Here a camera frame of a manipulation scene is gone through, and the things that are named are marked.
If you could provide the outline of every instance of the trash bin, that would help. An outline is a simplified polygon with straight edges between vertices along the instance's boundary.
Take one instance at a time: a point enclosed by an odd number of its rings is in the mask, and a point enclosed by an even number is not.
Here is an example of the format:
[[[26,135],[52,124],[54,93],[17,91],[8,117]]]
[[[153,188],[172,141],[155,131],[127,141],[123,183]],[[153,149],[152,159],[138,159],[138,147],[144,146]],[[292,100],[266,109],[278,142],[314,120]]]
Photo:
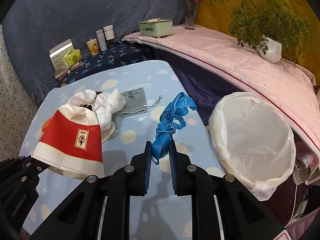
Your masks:
[[[292,174],[296,147],[287,121],[251,93],[223,97],[210,118],[212,148],[221,165],[260,201]]]

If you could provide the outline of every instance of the white cloth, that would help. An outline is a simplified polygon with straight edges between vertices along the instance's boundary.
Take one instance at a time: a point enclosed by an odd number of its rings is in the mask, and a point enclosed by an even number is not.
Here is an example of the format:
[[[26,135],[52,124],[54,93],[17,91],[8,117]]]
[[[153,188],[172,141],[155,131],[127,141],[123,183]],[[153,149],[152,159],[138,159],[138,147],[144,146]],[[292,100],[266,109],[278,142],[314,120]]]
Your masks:
[[[69,100],[68,104],[72,106],[85,106],[90,104],[97,96],[97,93],[93,90],[86,89],[73,95]]]
[[[97,113],[99,120],[102,142],[107,140],[116,128],[112,122],[112,114],[119,112],[125,106],[124,97],[118,89],[115,89],[111,94],[104,92],[99,95],[93,90],[87,89],[73,95],[67,103],[73,106],[92,106],[92,111]]]

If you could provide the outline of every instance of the polka dot tablecloth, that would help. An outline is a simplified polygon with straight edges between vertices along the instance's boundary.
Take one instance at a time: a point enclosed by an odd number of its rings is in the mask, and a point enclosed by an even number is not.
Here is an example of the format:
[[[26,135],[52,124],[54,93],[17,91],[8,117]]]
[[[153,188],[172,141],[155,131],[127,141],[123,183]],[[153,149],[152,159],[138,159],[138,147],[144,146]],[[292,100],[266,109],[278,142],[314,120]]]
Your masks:
[[[42,135],[41,127],[55,110],[74,94],[85,89],[120,92],[143,87],[147,104],[160,103],[143,114],[117,117],[118,132],[102,144],[105,175],[130,163],[132,156],[142,153],[146,141],[154,141],[159,117],[165,106],[180,92],[185,92],[170,65],[164,61],[144,61],[86,77],[62,88],[53,89],[39,108],[23,142],[20,156],[30,155]],[[223,176],[224,171],[215,158],[209,135],[197,111],[184,117],[187,126],[177,130],[173,138],[177,150],[188,154],[191,162],[208,173]],[[31,209],[24,228],[33,233],[61,201],[81,181],[45,170],[37,187],[39,198]],[[156,166],[152,163],[150,185],[145,197],[131,197],[130,239],[186,239],[191,238],[191,197],[177,197],[172,189],[169,156]]]

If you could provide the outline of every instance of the blue wall cloth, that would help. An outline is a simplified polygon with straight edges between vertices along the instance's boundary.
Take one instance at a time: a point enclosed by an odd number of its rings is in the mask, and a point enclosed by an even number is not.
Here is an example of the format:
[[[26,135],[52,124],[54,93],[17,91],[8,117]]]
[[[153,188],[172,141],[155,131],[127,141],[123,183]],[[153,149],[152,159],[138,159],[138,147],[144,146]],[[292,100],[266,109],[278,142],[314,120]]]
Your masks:
[[[177,0],[16,0],[3,21],[4,41],[22,85],[38,104],[54,87],[49,50],[67,39],[83,57],[95,31],[113,24],[116,38],[151,18],[184,21]]]

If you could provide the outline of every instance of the green box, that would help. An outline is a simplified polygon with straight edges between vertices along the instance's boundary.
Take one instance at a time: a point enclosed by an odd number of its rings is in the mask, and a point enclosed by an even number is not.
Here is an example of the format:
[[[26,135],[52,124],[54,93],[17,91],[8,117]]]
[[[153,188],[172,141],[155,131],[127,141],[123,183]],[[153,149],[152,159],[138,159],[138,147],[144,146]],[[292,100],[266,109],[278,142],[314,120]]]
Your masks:
[[[72,67],[81,59],[81,54],[79,49],[69,50],[63,57],[60,58],[60,64],[62,69],[68,69]]]
[[[139,23],[139,29],[142,36],[163,37],[170,35],[172,30],[172,20],[151,19]]]

